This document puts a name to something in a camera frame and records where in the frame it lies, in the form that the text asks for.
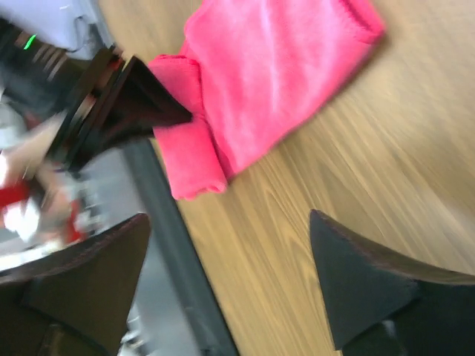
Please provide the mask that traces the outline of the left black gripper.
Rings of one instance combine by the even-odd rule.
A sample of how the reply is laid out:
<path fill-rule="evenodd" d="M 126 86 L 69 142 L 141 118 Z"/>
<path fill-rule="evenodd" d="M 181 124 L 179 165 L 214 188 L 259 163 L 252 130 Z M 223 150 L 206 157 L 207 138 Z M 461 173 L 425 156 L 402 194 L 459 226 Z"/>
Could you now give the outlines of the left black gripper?
<path fill-rule="evenodd" d="M 125 66 L 115 46 L 89 61 L 66 58 L 55 80 L 62 85 L 65 119 L 47 157 L 66 171 L 80 171 L 108 149 L 152 136 L 155 127 L 192 119 L 144 62 L 134 56 Z"/>

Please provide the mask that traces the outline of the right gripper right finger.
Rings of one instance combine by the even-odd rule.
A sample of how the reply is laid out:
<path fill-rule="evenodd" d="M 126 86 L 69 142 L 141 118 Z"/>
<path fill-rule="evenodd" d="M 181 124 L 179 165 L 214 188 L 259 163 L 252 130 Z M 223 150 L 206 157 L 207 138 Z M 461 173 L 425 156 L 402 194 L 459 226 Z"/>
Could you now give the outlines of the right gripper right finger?
<path fill-rule="evenodd" d="M 309 238 L 343 355 L 474 354 L 474 276 L 405 256 L 321 211 L 310 213 Z"/>

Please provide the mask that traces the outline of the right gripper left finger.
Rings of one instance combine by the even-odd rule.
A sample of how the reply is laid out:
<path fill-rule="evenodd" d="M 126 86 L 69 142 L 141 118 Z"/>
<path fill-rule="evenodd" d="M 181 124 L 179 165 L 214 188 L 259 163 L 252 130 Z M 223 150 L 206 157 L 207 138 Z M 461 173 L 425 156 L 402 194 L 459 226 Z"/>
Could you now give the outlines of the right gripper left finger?
<path fill-rule="evenodd" d="M 1 273 L 2 355 L 117 355 L 151 226 L 146 214 Z"/>

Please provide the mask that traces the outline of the pink microfiber towel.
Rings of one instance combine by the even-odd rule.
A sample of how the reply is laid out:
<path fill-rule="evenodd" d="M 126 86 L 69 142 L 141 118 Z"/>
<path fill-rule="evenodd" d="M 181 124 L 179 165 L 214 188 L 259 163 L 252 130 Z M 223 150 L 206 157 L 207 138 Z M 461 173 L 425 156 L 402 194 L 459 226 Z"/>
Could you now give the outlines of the pink microfiber towel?
<path fill-rule="evenodd" d="M 204 1 L 184 33 L 149 65 L 193 116 L 154 131 L 178 200 L 225 191 L 337 92 L 384 24 L 369 1 Z"/>

